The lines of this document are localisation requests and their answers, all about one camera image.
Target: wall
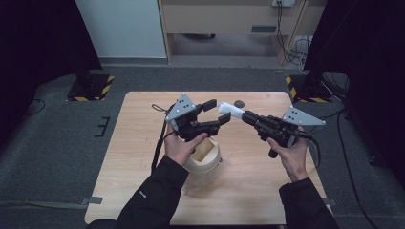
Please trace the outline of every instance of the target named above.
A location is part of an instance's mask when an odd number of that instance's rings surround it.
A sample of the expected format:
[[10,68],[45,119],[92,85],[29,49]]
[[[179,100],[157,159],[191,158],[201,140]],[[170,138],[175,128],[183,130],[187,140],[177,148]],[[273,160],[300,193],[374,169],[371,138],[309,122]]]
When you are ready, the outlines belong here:
[[76,0],[100,58],[166,58],[158,1]]

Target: cabinet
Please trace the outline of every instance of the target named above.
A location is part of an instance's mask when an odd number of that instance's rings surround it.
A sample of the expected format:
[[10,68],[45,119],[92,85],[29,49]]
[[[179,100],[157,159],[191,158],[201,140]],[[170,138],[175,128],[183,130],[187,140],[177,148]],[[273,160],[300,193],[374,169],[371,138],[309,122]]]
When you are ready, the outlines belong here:
[[289,53],[295,36],[313,35],[325,4],[326,0],[296,0],[292,8],[279,11],[268,0],[159,0],[168,60],[179,33],[266,33],[277,50],[279,62],[285,64],[285,52],[277,41],[278,31]]

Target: yellow and black hazard tape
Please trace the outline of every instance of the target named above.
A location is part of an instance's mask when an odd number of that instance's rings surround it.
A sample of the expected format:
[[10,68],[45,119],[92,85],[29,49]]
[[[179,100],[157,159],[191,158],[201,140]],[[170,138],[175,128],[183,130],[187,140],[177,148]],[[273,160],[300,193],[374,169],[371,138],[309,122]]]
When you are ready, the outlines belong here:
[[86,96],[86,95],[78,95],[78,96],[72,96],[68,97],[68,101],[98,101],[98,100],[103,100],[105,96],[107,95],[108,91],[110,90],[111,84],[113,83],[114,76],[109,75],[107,78],[107,81],[105,82],[102,91],[100,94],[97,94],[96,96]]
[[286,82],[289,88],[289,91],[291,93],[291,98],[292,98],[292,102],[331,102],[330,98],[317,98],[317,97],[312,97],[312,98],[300,98],[297,94],[297,91],[292,83],[291,78],[288,76],[286,78]]

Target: person's right hand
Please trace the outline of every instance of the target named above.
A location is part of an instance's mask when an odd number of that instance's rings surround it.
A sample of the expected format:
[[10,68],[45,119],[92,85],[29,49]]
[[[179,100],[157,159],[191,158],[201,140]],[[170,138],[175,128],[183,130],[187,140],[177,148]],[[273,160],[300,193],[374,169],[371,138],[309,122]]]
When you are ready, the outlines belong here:
[[[304,131],[302,127],[298,127],[298,130]],[[281,162],[292,182],[308,177],[305,166],[308,145],[305,139],[299,138],[298,141],[289,148],[281,147],[270,137],[267,139],[267,142],[271,149],[280,155]]]
[[208,134],[202,133],[196,136],[193,140],[185,142],[176,136],[173,131],[172,124],[168,123],[166,131],[168,136],[164,139],[164,151],[168,157],[181,166],[184,166],[194,149],[208,137]]

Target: gray carpet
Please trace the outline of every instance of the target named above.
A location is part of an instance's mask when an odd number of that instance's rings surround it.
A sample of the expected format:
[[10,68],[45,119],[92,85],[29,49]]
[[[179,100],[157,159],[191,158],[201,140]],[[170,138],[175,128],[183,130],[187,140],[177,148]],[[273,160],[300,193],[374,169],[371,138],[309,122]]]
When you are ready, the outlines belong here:
[[[0,201],[80,203],[88,198],[117,122],[123,98],[131,91],[283,91],[286,76],[296,70],[118,68],[104,71],[116,78],[103,101],[68,102],[75,81],[67,75],[38,88],[28,114],[0,152]],[[315,116],[343,108],[332,103],[296,103]],[[98,127],[110,116],[104,137]],[[341,228],[372,228],[362,216],[345,166],[336,118],[315,132],[322,150],[319,175]],[[340,119],[341,132],[358,195],[378,228],[405,228],[405,193],[387,168],[369,164],[369,153],[351,122]],[[85,228],[85,210],[0,207],[0,228]]]

